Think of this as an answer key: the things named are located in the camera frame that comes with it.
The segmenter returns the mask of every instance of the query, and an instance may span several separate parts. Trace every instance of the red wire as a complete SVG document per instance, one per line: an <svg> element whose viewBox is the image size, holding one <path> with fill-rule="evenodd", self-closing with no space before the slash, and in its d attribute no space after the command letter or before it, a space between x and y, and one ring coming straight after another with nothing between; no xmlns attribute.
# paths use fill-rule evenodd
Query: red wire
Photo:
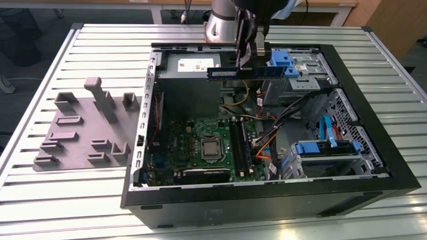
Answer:
<svg viewBox="0 0 427 240"><path fill-rule="evenodd" d="M152 139L151 139L151 142L149 142L148 146L152 145L154 140L155 140L156 135L158 135L158 131L159 131L159 102L158 102L158 96L156 95L154 96L154 99L155 99L155 132L154 132Z"/></svg>

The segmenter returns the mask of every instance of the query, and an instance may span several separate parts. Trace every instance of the wire bundle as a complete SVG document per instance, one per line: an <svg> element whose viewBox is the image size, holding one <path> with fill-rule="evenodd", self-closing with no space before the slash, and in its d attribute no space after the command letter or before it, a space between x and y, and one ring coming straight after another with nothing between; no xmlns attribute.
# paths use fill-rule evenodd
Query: wire bundle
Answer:
<svg viewBox="0 0 427 240"><path fill-rule="evenodd" d="M283 110L283 112L280 113L280 115L276 117L271 129L267 131L267 133L264 134L264 136L262 136L259 139L255 140L255 143L260 143L263 140L266 140L268 138L267 143L262 146L260 150L256 153L256 158L258 159L271 159L267 156L262 156L262 152L263 149L267 147L267 145L270 144L270 142L272 141L272 139L275 138L275 136L278 135L279 132L279 128L282 127L286 119L288 117L291 117L295 113L298 113L303 106L306 105L306 103L308 102L308 100L315 97L316 95L320 94L326 94L330 93L332 91L332 88L324 88L320 91L312 91L311 93L308 93L307 95L302 96L295 102L292 102L286 109Z"/></svg>

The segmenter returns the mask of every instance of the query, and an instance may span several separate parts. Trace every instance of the label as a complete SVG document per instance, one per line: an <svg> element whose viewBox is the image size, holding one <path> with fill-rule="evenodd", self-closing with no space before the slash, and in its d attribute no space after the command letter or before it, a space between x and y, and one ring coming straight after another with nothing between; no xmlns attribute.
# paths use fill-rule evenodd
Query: label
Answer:
<svg viewBox="0 0 427 240"><path fill-rule="evenodd" d="M276 168L276 166L275 166L272 163L270 163L268 169L270 169L270 171L271 171L274 174L276 174L278 168Z"/></svg>
<svg viewBox="0 0 427 240"><path fill-rule="evenodd" d="M347 7L354 7L354 6L356 6L355 3L340 3L339 5L340 5L340 6L347 6Z"/></svg>
<svg viewBox="0 0 427 240"><path fill-rule="evenodd" d="M260 97L256 98L256 104L258 106L263 106L263 99Z"/></svg>
<svg viewBox="0 0 427 240"><path fill-rule="evenodd" d="M296 68L296 70L306 70L307 71L306 65L296 65L295 68Z"/></svg>
<svg viewBox="0 0 427 240"><path fill-rule="evenodd" d="M230 76L236 76L235 71L214 71L212 72L212 77L230 77Z"/></svg>
<svg viewBox="0 0 427 240"><path fill-rule="evenodd" d="M214 68L214 58L182 58L178 61L179 72L207 72Z"/></svg>

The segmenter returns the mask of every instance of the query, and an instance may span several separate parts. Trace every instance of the aluminum table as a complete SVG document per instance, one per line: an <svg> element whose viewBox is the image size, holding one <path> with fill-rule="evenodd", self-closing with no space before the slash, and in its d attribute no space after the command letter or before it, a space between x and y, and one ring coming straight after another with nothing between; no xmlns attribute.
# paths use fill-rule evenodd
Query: aluminum table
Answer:
<svg viewBox="0 0 427 240"><path fill-rule="evenodd" d="M89 97L88 76L113 97L144 92L151 43L203 42L202 25L85 24L68 33L0 158L0 239L418 239L427 236L427 95L378 37L359 27L272 26L272 43L334 44L423 186L326 218L149 229L120 209L125 168L35 172L59 92Z"/></svg>

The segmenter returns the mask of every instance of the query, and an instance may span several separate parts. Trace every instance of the blue ram module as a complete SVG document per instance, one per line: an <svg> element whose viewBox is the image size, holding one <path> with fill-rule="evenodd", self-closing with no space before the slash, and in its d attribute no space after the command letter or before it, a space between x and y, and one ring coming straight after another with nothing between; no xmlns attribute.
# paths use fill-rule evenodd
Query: blue ram module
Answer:
<svg viewBox="0 0 427 240"><path fill-rule="evenodd" d="M260 66L251 70L240 70L238 67L210 67L207 69L207 80L282 79L286 70L286 66Z"/></svg>

